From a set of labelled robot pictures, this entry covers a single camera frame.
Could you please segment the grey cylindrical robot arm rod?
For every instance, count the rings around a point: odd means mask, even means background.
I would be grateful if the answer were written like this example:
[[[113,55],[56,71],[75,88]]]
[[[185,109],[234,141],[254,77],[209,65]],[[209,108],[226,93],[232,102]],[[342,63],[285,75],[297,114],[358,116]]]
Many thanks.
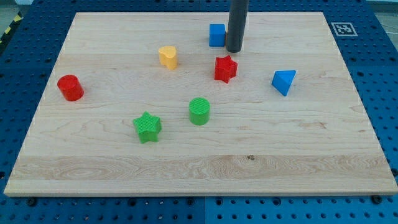
[[[226,49],[238,53],[242,49],[249,0],[232,0],[229,9]]]

